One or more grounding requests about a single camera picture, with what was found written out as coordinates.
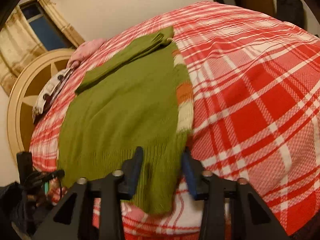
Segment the black bag by wall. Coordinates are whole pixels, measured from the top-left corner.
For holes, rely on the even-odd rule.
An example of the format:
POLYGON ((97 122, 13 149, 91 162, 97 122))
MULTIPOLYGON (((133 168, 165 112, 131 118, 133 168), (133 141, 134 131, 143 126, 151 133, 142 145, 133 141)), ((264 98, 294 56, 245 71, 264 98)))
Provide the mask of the black bag by wall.
POLYGON ((277 0, 276 19, 290 22, 302 29, 305 27, 305 13, 301 0, 277 0))

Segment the beige curtain left panel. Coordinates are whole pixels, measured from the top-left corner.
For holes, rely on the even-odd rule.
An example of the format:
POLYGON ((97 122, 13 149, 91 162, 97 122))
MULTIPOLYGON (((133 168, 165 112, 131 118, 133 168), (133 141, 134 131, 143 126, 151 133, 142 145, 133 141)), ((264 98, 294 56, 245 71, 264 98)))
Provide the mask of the beige curtain left panel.
POLYGON ((47 52, 19 6, 1 29, 1 87, 7 95, 31 61, 47 52))

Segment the pink pillow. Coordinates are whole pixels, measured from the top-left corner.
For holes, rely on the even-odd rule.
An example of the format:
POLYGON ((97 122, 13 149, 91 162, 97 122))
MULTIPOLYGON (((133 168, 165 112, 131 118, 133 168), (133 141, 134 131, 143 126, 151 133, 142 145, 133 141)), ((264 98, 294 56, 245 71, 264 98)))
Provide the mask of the pink pillow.
POLYGON ((66 68, 78 68, 83 61, 91 57, 105 42, 106 39, 98 38, 82 43, 69 59, 66 68))

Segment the red white plaid bedspread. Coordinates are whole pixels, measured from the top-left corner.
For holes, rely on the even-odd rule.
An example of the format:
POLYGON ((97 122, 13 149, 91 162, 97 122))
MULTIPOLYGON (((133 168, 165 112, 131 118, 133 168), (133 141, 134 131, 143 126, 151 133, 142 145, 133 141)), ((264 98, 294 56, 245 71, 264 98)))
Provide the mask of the red white plaid bedspread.
POLYGON ((319 38, 241 7, 197 2, 106 41, 36 126, 34 166, 56 169, 60 127, 85 72, 170 25, 193 83, 193 157, 227 179, 247 178, 287 234, 309 238, 319 218, 319 38))

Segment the beige curtain right panel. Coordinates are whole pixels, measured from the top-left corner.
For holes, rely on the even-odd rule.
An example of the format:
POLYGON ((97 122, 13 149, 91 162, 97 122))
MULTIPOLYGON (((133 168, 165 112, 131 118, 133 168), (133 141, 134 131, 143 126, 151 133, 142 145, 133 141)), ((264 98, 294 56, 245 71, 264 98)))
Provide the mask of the beige curtain right panel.
POLYGON ((78 48, 85 41, 83 37, 73 28, 73 26, 65 20, 65 18, 56 9, 55 3, 51 0, 37 0, 42 9, 49 18, 54 22, 63 35, 78 48))

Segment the grey patterned pillow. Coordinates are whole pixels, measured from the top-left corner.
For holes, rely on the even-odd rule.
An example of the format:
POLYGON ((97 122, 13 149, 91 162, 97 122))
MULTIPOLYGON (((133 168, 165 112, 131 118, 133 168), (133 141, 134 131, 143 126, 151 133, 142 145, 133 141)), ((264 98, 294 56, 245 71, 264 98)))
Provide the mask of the grey patterned pillow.
POLYGON ((35 105, 33 106, 32 118, 34 124, 39 121, 44 113, 49 111, 54 100, 57 98, 73 72, 73 69, 65 68, 51 77, 51 79, 44 85, 36 99, 35 105))

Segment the dark window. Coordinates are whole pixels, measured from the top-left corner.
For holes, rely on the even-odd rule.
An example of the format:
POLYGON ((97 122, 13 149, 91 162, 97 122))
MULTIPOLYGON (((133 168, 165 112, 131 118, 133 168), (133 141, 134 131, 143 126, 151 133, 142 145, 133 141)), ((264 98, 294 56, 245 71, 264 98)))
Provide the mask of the dark window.
POLYGON ((49 18, 39 2, 32 0, 20 6, 27 22, 47 50, 72 48, 75 46, 49 18))

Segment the cream brown headboard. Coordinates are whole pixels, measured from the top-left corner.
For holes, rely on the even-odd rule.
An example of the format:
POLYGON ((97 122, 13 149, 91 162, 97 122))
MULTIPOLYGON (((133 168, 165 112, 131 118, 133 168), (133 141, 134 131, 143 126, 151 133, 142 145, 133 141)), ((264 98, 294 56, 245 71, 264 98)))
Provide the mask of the cream brown headboard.
POLYGON ((29 150, 35 127, 32 109, 40 91, 52 76, 66 68, 73 53, 67 48, 48 51, 28 64, 16 80, 7 113, 7 135, 14 161, 18 152, 29 150))

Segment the green knit sweater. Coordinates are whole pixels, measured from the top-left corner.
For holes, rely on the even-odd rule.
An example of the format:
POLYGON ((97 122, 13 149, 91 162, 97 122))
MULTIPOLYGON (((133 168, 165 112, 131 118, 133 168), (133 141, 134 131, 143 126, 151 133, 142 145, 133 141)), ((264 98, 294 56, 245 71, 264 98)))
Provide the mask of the green knit sweater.
POLYGON ((59 133, 65 187, 103 178, 141 147, 133 203, 154 215, 172 210, 194 119, 193 86, 174 35, 169 26, 139 37, 85 74, 59 133))

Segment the beige curtain panel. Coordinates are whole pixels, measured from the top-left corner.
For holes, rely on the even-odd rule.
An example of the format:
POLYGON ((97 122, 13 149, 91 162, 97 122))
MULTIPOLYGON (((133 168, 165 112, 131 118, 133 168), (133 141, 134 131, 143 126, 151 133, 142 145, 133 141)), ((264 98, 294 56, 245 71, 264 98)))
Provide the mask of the beige curtain panel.
POLYGON ((65 20, 65 18, 56 9, 55 3, 51 0, 37 0, 42 9, 49 18, 54 22, 63 35, 78 48, 85 41, 83 37, 73 28, 73 26, 65 20))
POLYGON ((1 29, 1 87, 7 95, 31 61, 47 52, 19 6, 1 29))

